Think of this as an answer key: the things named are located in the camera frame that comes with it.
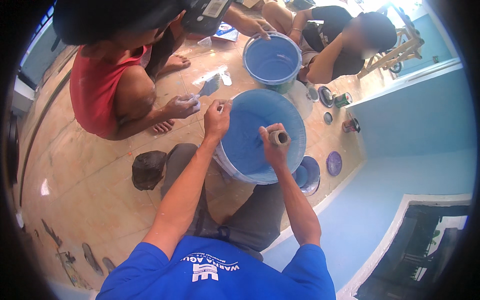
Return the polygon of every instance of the purple lid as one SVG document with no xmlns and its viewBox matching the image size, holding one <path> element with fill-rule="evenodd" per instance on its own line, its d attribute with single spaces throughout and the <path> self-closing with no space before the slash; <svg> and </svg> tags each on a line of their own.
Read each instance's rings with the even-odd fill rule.
<svg viewBox="0 0 480 300">
<path fill-rule="evenodd" d="M 327 157 L 327 170 L 332 176 L 337 176 L 342 170 L 342 157 L 337 151 L 332 151 Z"/>
</svg>

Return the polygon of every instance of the blue wall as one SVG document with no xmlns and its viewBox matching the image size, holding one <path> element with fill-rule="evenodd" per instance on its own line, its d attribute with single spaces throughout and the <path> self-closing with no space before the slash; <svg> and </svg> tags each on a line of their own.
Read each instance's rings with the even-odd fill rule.
<svg viewBox="0 0 480 300">
<path fill-rule="evenodd" d="M 477 164 L 473 105 L 463 69 L 350 109 L 360 122 L 368 161 L 318 215 L 320 244 L 336 291 L 376 249 L 404 194 L 472 193 Z M 297 249 L 292 236 L 266 252 L 264 262 L 281 271 Z"/>
<path fill-rule="evenodd" d="M 413 20 L 415 28 L 420 31 L 420 36 L 425 40 L 421 47 L 422 59 L 410 59 L 403 62 L 402 71 L 398 75 L 406 75 L 422 68 L 433 65 L 433 56 L 438 56 L 439 61 L 445 61 L 452 58 L 452 54 L 438 31 L 432 18 L 426 14 L 416 20 Z"/>
<path fill-rule="evenodd" d="M 335 291 L 348 283 L 378 246 L 404 194 L 471 193 L 475 169 L 476 149 L 369 160 L 318 217 L 320 245 Z M 266 252 L 264 262 L 281 271 L 298 247 L 292 236 Z"/>
<path fill-rule="evenodd" d="M 463 69 L 351 107 L 368 159 L 452 152 L 477 144 Z"/>
</svg>

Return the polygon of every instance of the blue t-shirt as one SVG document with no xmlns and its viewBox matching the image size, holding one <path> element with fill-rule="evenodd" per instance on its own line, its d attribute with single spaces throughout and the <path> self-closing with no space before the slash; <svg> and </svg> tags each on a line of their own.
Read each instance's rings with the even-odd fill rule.
<svg viewBox="0 0 480 300">
<path fill-rule="evenodd" d="M 186 236 L 172 259 L 141 242 L 108 275 L 105 299 L 335 299 L 319 246 L 300 247 L 282 273 L 226 242 Z"/>
</svg>

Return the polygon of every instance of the flip-flop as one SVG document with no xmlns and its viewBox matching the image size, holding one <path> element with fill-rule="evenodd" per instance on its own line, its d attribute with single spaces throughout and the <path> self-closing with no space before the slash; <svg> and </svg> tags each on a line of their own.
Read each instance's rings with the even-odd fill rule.
<svg viewBox="0 0 480 300">
<path fill-rule="evenodd" d="M 105 265 L 105 267 L 107 267 L 107 270 L 108 270 L 109 274 L 113 271 L 113 269 L 116 268 L 116 266 L 113 264 L 113 262 L 108 257 L 102 258 L 102 261 L 103 261 L 103 264 Z"/>
<path fill-rule="evenodd" d="M 82 248 L 84 250 L 85 259 L 87 260 L 88 264 L 92 266 L 93 270 L 103 276 L 102 268 L 96 262 L 95 257 L 93 256 L 92 249 L 87 243 L 82 243 Z"/>
</svg>

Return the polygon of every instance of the foot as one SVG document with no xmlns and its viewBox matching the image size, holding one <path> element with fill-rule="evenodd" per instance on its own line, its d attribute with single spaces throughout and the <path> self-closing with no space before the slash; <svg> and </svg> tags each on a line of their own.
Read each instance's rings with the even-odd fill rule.
<svg viewBox="0 0 480 300">
<path fill-rule="evenodd" d="M 172 130 L 173 124 L 175 124 L 175 120 L 170 119 L 168 121 L 161 122 L 157 125 L 152 126 L 152 129 L 155 133 L 165 133 L 165 132 L 169 132 L 170 130 Z"/>
<path fill-rule="evenodd" d="M 158 75 L 162 75 L 168 72 L 177 71 L 180 69 L 190 67 L 192 63 L 188 58 L 182 55 L 174 54 L 168 58 L 165 66 L 160 70 Z"/>
</svg>

